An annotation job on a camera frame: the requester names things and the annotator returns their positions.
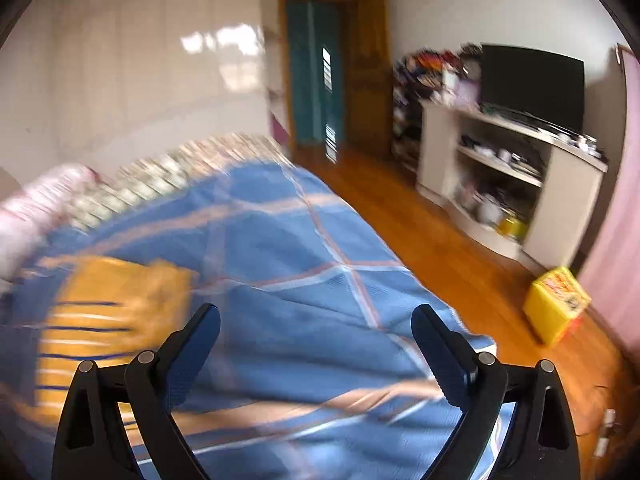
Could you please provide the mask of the yellow striped knit sweater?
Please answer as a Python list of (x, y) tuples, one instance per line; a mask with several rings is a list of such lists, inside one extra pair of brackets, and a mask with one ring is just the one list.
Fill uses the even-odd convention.
[(32, 411), (53, 426), (80, 362), (122, 365), (160, 348), (186, 324), (200, 274), (163, 259), (135, 263), (96, 255), (50, 259), (44, 268), (63, 279), (39, 337)]

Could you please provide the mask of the brown wooden door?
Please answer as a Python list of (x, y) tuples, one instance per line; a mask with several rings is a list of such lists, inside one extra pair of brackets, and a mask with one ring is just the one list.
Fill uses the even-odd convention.
[(393, 74), (387, 0), (347, 1), (345, 73), (348, 143), (389, 158)]

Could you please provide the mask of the white tv cabinet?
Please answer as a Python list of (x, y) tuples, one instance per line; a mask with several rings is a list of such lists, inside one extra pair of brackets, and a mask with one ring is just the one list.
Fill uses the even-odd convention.
[(548, 131), (422, 104), (416, 189), (472, 240), (533, 272), (574, 261), (607, 171)]

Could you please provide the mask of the yellow cardboard box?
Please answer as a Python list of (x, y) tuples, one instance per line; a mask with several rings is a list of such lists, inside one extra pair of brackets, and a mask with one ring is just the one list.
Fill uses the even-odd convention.
[(540, 341), (555, 346), (591, 304), (591, 297), (565, 266), (542, 274), (530, 285), (523, 313)]

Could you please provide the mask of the cluttered shoe rack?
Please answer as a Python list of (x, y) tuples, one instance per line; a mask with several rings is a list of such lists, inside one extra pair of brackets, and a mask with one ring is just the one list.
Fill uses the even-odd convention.
[(421, 48), (395, 63), (392, 155), (402, 166), (418, 170), (425, 102), (480, 108), (481, 57), (481, 46), (464, 44), (457, 51)]

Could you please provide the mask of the teal door curtain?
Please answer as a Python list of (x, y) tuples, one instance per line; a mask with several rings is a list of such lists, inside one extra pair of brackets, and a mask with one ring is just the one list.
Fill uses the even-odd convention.
[(285, 14), (296, 143), (332, 153), (345, 136), (340, 10), (320, 0), (288, 0)]

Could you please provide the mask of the blue plaid bed blanket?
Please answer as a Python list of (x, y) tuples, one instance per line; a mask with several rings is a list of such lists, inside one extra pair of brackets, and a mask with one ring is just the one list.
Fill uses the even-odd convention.
[[(457, 312), (317, 177), (247, 164), (87, 232), (64, 222), (27, 257), (1, 301), (3, 478), (53, 479), (61, 416), (46, 426), (32, 409), (63, 275), (44, 267), (91, 255), (198, 272), (186, 323), (217, 307), (219, 336), (171, 410), (205, 479), (420, 479), (457, 426), (411, 333), (422, 304), (463, 333)], [(140, 479), (163, 479), (118, 407)]]

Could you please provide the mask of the patterned bed sheet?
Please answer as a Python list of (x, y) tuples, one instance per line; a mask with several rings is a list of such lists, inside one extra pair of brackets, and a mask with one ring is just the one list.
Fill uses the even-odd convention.
[(191, 140), (157, 157), (138, 158), (112, 178), (98, 177), (66, 206), (67, 222), (87, 232), (145, 203), (176, 194), (191, 184), (247, 164), (288, 166), (281, 145), (259, 134), (232, 132)]

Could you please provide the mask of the black television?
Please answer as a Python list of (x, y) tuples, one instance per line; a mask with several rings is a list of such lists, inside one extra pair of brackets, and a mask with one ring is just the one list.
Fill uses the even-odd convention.
[(553, 52), (483, 44), (480, 106), (581, 133), (585, 64)]

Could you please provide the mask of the pink floral quilt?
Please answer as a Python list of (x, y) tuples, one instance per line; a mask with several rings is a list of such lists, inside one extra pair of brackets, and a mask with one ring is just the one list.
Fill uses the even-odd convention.
[(98, 182), (81, 164), (56, 166), (1, 202), (1, 279), (12, 281), (18, 268), (66, 217), (73, 199)]

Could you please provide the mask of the pink curtain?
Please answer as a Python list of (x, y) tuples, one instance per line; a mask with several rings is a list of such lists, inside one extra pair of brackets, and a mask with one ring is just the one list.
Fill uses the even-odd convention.
[(639, 361), (639, 62), (620, 52), (626, 89), (625, 139), (608, 212), (579, 279), (597, 317), (632, 362)]

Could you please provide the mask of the white glossy wardrobe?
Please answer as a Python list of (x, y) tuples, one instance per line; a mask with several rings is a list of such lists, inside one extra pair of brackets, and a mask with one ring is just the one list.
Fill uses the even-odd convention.
[(265, 134), (260, 0), (32, 0), (1, 48), (1, 165), (110, 174), (214, 134)]

